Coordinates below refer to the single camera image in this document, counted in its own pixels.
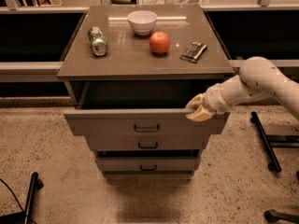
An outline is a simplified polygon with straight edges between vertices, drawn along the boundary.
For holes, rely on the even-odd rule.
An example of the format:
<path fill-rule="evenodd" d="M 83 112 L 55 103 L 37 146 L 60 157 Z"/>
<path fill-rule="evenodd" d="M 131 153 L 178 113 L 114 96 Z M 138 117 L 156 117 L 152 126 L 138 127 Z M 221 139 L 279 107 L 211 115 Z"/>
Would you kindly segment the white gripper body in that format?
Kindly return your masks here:
<path fill-rule="evenodd" d="M 221 92 L 219 83 L 209 87 L 204 93 L 203 107 L 213 114 L 224 114 L 230 111 L 232 107 L 226 103 Z"/>

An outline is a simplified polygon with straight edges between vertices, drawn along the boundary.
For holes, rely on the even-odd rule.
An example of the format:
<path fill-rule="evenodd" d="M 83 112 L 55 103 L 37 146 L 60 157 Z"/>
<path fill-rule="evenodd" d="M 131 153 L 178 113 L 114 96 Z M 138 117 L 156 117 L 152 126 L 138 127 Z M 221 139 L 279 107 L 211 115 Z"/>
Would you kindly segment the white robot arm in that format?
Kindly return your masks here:
<path fill-rule="evenodd" d="M 269 60 L 252 57 L 245 60 L 239 74 L 209 87 L 194 96 L 186 105 L 192 121 L 205 121 L 216 114 L 229 112 L 233 106 L 271 97 L 299 119 L 299 84 L 283 73 Z"/>

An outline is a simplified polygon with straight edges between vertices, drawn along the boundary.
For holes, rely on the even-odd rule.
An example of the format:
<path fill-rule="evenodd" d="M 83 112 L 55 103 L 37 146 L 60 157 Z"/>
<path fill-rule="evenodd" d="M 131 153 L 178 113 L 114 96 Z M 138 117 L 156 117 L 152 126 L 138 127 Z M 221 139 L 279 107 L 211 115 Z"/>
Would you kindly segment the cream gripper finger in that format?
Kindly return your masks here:
<path fill-rule="evenodd" d="M 197 94 L 194 96 L 187 104 L 186 107 L 189 109 L 198 109 L 202 107 L 204 95 L 202 93 Z"/>
<path fill-rule="evenodd" d="M 202 122 L 211 119 L 213 116 L 214 112 L 200 105 L 198 107 L 193 107 L 192 112 L 187 114 L 186 118 L 191 121 Z"/>

